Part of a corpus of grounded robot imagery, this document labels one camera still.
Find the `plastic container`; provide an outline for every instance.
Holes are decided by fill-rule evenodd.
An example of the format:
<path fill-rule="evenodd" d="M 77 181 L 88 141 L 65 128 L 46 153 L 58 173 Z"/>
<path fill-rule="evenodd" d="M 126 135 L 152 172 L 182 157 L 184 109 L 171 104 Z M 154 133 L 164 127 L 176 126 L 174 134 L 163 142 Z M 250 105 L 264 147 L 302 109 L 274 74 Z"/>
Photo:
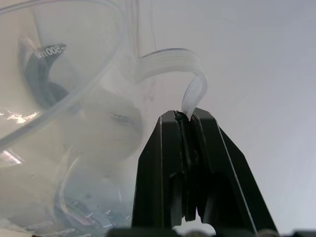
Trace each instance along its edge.
<path fill-rule="evenodd" d="M 0 32 L 0 229 L 89 237 L 129 226 L 133 200 L 111 172 L 143 139 L 139 85 L 194 73 L 190 115 L 207 89 L 198 58 L 185 49 L 137 58 L 107 0 L 10 6 Z"/>

